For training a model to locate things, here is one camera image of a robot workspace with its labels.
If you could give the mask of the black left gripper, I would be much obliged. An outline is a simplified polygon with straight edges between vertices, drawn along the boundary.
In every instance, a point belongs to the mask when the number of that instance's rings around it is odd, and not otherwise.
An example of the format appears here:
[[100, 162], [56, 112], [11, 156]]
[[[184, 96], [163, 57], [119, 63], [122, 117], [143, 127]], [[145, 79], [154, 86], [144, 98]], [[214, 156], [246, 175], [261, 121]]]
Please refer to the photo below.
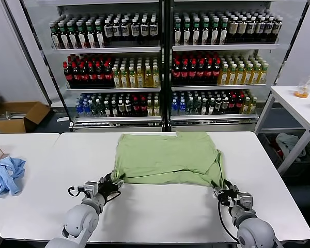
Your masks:
[[121, 192], [120, 188], [124, 184], [124, 178], [126, 174], [122, 174], [113, 182], [111, 180], [111, 173], [108, 173], [104, 177], [101, 177], [98, 181], [98, 192], [104, 197], [104, 199], [115, 199]]

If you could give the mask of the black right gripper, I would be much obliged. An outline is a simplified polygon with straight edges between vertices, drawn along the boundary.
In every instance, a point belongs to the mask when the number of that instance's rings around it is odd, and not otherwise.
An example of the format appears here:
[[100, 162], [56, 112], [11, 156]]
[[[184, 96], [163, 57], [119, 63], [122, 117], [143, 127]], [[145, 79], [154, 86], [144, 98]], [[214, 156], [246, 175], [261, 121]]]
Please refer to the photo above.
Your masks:
[[219, 203], [226, 207], [233, 207], [235, 205], [238, 194], [240, 193], [238, 187], [228, 180], [224, 180], [227, 190], [222, 190], [213, 180], [211, 180], [214, 195], [217, 197]]

